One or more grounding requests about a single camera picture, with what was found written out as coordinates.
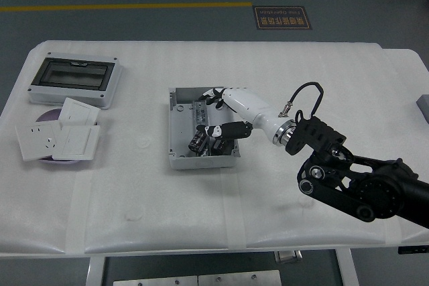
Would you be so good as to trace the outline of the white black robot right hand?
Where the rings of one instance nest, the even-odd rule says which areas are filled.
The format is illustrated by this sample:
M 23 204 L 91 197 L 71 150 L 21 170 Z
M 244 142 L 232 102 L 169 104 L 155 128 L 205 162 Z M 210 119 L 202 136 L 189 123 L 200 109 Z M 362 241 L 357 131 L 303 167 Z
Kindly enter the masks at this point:
M 254 128 L 262 129 L 275 144 L 288 127 L 285 125 L 286 118 L 279 117 L 279 112 L 273 106 L 248 88 L 211 88 L 199 100 L 205 100 L 207 105 L 215 101 L 226 104 Z

